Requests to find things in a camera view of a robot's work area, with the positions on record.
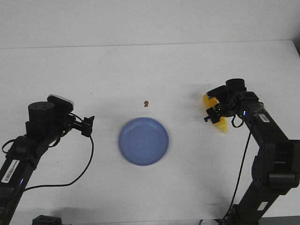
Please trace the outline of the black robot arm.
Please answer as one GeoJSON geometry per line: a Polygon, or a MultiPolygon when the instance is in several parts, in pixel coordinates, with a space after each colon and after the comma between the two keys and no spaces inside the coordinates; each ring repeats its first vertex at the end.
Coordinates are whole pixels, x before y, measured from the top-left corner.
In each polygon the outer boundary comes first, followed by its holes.
{"type": "Polygon", "coordinates": [[[204,97],[217,101],[206,110],[205,121],[217,123],[221,117],[239,117],[259,146],[250,186],[238,204],[230,205],[219,224],[257,225],[280,195],[299,185],[300,142],[290,140],[257,95],[245,88],[230,90],[223,85],[204,97]]]}
{"type": "Polygon", "coordinates": [[[80,119],[68,101],[42,101],[28,106],[26,134],[10,140],[0,169],[0,223],[11,222],[16,207],[41,157],[72,129],[91,138],[94,116],[80,119]]]}

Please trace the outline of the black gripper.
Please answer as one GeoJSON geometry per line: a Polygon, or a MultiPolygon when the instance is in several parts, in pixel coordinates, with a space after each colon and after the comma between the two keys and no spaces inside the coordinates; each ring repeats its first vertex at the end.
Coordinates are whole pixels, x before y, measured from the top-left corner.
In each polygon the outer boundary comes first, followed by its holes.
{"type": "Polygon", "coordinates": [[[81,135],[91,137],[91,126],[93,125],[94,119],[95,116],[89,118],[84,117],[84,119],[81,119],[79,116],[69,113],[63,117],[62,127],[64,131],[76,129],[81,131],[81,135]]]}
{"type": "Polygon", "coordinates": [[[244,91],[236,91],[232,95],[226,92],[226,86],[222,85],[206,92],[208,98],[217,98],[219,103],[217,109],[211,107],[206,110],[207,117],[205,122],[210,120],[212,123],[220,122],[221,117],[232,117],[239,114],[241,104],[241,94],[244,91]]]}

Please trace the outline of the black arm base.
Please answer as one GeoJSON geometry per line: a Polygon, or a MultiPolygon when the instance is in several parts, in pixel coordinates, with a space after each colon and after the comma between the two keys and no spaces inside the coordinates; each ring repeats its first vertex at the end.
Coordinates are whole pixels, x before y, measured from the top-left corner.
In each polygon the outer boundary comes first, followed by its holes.
{"type": "Polygon", "coordinates": [[[62,225],[60,217],[39,215],[32,220],[32,225],[62,225]]]}

